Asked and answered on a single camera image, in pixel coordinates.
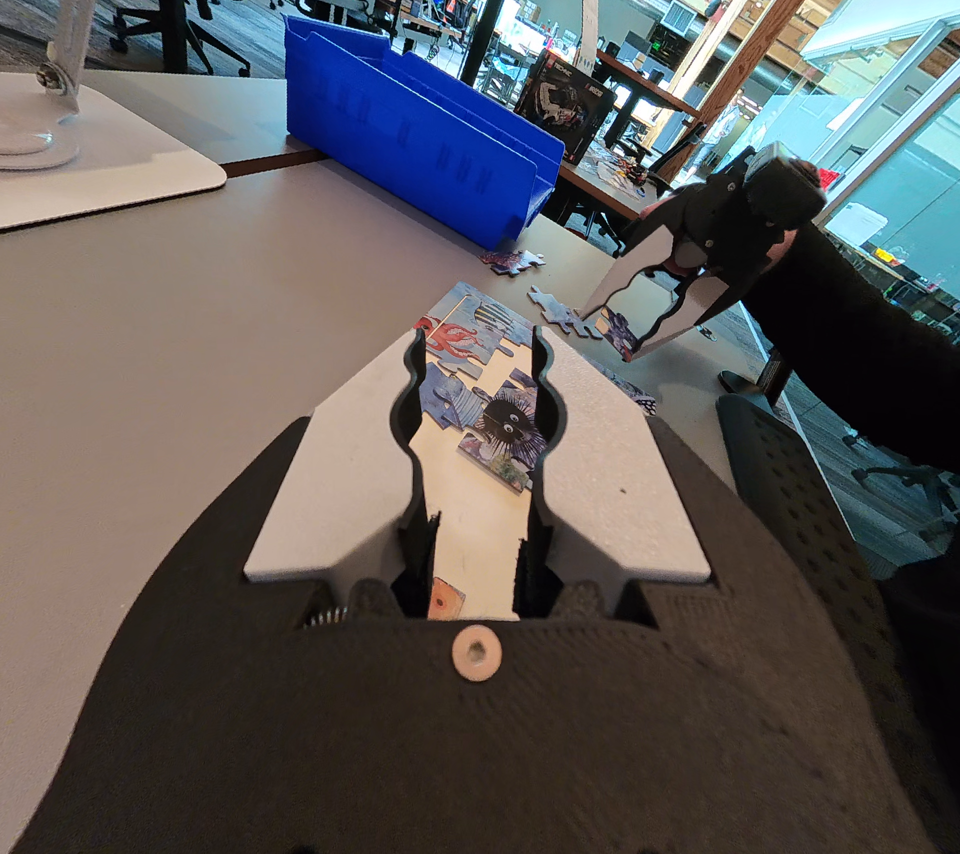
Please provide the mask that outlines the ocean jigsaw puzzle board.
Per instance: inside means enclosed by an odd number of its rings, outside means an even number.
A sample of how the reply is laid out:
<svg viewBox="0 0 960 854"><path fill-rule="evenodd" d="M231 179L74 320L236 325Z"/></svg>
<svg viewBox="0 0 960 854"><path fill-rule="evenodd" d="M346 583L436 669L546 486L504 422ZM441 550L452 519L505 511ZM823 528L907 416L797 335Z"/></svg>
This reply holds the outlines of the ocean jigsaw puzzle board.
<svg viewBox="0 0 960 854"><path fill-rule="evenodd" d="M425 334L426 365L471 389L493 394L514 368L533 379L531 321L467 282L454 284L416 326ZM439 516L433 578L465 595L459 620L517 620L515 578L532 486L514 493L458 451L461 437L422 414L412 441L427 512Z"/></svg>

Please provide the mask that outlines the light blue puzzle piece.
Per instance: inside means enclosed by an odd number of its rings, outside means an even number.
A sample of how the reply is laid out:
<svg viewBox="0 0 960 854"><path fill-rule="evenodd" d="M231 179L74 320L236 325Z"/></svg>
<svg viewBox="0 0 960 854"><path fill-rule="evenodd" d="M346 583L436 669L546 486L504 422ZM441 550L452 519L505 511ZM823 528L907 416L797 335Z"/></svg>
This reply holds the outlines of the light blue puzzle piece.
<svg viewBox="0 0 960 854"><path fill-rule="evenodd" d="M530 301L540 309L542 319L555 325L566 335L576 334L581 339L592 339L602 341L603 334L598 332L594 325L583 320L580 315L559 301L554 295L541 291L536 285L532 284L527 293Z"/></svg>

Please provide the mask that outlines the clear glass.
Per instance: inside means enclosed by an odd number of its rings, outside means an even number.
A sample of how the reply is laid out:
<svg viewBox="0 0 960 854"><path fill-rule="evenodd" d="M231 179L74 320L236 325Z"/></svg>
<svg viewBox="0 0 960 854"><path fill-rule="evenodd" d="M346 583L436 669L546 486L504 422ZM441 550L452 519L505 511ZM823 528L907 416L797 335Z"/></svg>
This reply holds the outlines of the clear glass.
<svg viewBox="0 0 960 854"><path fill-rule="evenodd" d="M1 73L1 171L51 170L75 160L81 149L73 129L77 94L44 87L27 72Z"/></svg>

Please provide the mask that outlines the brown wooden desk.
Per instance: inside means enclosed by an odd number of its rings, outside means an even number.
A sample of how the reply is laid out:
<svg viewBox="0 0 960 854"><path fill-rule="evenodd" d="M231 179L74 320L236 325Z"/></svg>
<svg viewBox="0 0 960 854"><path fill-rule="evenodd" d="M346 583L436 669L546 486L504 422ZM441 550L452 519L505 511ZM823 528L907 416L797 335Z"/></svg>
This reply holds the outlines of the brown wooden desk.
<svg viewBox="0 0 960 854"><path fill-rule="evenodd" d="M632 67L620 62L612 54L603 49L598 49L597 61L617 85L630 89L630 96L623 107L619 109L616 119L608 129L604 140L606 152L601 160L606 164L611 166L617 161L618 158L613 153L613 145L625 132L639 102L652 104L654 107L659 107L668 113L678 114L684 118L683 124L686 128L684 136L677 140L654 163L646 167L638 164L642 172L646 173L646 179L640 186L632 185L631 194L628 194L613 182L603 180L599 175L599 167L597 165L594 168L585 166L586 160L582 160L579 164L563 162L560 166L559 177L572 188L590 196L592 203L598 209L614 211L619 216L634 221L640 217L645 208L651 206L657 200L660 200L665 193L669 192L669 181L673 176L668 175L667 179L661 176L666 171L668 161L678 158L682 149L698 145L707 130L707 125L702 122L701 112L698 108L690 106L678 96L659 87L658 84L644 77Z"/></svg>

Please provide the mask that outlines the person's right forearm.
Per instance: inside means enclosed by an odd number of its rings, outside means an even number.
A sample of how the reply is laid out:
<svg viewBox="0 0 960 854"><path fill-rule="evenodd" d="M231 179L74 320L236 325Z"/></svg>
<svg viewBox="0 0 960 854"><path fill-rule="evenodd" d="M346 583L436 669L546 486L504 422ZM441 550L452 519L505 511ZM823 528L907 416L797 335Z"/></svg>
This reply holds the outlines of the person's right forearm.
<svg viewBox="0 0 960 854"><path fill-rule="evenodd" d="M812 224L743 303L823 404L871 443L959 471L959 349L887 302Z"/></svg>

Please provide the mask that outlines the joined pink coral puzzle pieces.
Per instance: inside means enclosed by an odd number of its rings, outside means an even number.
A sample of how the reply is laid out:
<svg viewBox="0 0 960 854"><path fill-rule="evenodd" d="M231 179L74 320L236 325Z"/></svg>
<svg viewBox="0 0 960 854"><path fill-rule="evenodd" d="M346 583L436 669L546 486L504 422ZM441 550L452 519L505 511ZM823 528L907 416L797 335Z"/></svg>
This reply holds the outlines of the joined pink coral puzzle pieces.
<svg viewBox="0 0 960 854"><path fill-rule="evenodd" d="M486 251L479 256L479 260L497 275L510 277L546 265L545 256L529 250Z"/></svg>

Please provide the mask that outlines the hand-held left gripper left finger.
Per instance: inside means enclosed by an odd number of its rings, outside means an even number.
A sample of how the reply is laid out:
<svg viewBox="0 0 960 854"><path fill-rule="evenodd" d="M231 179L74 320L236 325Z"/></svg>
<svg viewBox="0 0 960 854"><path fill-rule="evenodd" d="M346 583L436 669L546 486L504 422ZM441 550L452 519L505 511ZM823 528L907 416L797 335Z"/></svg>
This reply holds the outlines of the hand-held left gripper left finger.
<svg viewBox="0 0 960 854"><path fill-rule="evenodd" d="M319 580L344 604L367 580L427 615L439 516L411 441L423 421L426 335L412 329L310 415L246 560L255 584Z"/></svg>

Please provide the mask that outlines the purple puzzle piece orange patch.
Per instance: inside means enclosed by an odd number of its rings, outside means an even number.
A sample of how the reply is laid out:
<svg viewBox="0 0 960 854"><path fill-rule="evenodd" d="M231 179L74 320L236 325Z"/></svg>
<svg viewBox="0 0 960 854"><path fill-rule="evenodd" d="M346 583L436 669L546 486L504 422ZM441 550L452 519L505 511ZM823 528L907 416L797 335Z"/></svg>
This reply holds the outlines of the purple puzzle piece orange patch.
<svg viewBox="0 0 960 854"><path fill-rule="evenodd" d="M605 327L603 338L616 350L624 363L630 364L640 355L642 338L632 331L624 314L605 306L598 313L595 327L598 331Z"/></svg>

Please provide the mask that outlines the wooden ceiling post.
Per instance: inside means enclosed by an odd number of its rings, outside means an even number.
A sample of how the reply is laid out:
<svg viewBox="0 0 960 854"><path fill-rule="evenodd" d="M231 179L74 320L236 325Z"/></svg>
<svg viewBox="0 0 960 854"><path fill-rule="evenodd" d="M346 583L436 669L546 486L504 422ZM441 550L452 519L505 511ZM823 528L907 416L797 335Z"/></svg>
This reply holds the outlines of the wooden ceiling post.
<svg viewBox="0 0 960 854"><path fill-rule="evenodd" d="M754 68L768 53L794 14L806 0L771 0L756 24L726 62L699 106L699 118L690 131L651 165L653 174L670 183L683 168L698 135L710 129L732 101Z"/></svg>

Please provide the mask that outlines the black sea urchin puzzle pieces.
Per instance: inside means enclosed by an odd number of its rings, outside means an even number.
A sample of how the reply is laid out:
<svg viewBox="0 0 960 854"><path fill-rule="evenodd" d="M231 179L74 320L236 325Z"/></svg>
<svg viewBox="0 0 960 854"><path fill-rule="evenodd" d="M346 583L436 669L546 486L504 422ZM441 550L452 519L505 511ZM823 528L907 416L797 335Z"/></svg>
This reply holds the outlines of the black sea urchin puzzle pieces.
<svg viewBox="0 0 960 854"><path fill-rule="evenodd" d="M510 488L515 494L532 487L532 475L546 440L535 422L538 388L519 368L510 374L489 400L477 424L462 430L458 451Z"/></svg>

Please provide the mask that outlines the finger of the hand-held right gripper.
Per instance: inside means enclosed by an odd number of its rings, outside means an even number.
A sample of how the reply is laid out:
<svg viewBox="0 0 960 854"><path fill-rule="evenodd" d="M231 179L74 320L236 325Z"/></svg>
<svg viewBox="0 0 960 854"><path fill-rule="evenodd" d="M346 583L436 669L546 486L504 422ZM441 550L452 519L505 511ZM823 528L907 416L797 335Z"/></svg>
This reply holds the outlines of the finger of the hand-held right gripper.
<svg viewBox="0 0 960 854"><path fill-rule="evenodd" d="M636 361L703 325L741 300L741 285L730 285L714 272L702 272L683 281L672 306L654 319L630 352Z"/></svg>
<svg viewBox="0 0 960 854"><path fill-rule="evenodd" d="M672 258L674 244L674 234L666 224L655 226L651 233L613 261L580 308L580 318L586 320L601 310L612 296L629 288L639 273L662 267Z"/></svg>

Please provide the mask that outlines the glass window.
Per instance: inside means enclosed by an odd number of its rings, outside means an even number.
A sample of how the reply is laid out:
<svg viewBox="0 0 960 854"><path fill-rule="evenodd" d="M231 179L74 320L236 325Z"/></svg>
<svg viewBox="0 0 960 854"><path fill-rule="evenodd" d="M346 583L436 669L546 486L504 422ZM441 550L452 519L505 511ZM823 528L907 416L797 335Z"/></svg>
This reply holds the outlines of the glass window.
<svg viewBox="0 0 960 854"><path fill-rule="evenodd" d="M909 254L925 225L958 200L958 19L937 20L906 47L814 154L835 179L825 225L872 225L864 243Z"/></svg>

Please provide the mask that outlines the blue plastic bin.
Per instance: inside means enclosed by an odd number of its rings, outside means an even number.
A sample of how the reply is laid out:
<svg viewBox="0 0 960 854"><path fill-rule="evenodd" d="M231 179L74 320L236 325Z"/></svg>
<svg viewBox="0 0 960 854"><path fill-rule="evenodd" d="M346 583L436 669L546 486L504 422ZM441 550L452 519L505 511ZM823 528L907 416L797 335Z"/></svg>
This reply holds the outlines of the blue plastic bin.
<svg viewBox="0 0 960 854"><path fill-rule="evenodd" d="M284 18L294 139L477 246L517 240L542 212L565 147L386 36Z"/></svg>

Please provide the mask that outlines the black printed cardboard box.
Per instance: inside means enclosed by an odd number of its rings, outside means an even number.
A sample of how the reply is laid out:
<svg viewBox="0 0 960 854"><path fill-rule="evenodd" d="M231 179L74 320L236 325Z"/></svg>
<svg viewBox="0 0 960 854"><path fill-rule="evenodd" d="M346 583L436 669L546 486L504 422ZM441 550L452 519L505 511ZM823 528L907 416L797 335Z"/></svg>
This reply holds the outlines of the black printed cardboard box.
<svg viewBox="0 0 960 854"><path fill-rule="evenodd" d="M513 112L560 140L563 161L576 167L616 101L615 91L546 48L534 61Z"/></svg>

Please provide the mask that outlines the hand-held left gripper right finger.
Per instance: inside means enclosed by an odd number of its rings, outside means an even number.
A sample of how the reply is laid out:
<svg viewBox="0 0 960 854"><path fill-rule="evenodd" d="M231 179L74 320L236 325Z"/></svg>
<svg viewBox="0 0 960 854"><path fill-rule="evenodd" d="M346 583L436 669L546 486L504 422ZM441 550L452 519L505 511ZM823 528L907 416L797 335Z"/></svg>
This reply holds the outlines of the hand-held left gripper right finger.
<svg viewBox="0 0 960 854"><path fill-rule="evenodd" d="M630 617L635 584L708 584L713 572L641 404L543 326L534 327L536 457L513 611L546 618L587 584L601 615Z"/></svg>

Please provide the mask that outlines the solid blue whale puzzle piece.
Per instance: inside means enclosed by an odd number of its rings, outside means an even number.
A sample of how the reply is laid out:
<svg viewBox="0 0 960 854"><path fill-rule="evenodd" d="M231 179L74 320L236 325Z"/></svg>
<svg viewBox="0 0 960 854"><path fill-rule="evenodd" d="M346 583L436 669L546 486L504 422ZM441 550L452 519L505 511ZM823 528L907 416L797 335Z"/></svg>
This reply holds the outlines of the solid blue whale puzzle piece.
<svg viewBox="0 0 960 854"><path fill-rule="evenodd" d="M429 416L440 429L451 426L446 418L450 407L450 392L455 389L459 380L440 368L437 363L428 361L423 383L419 386L418 395L421 412Z"/></svg>

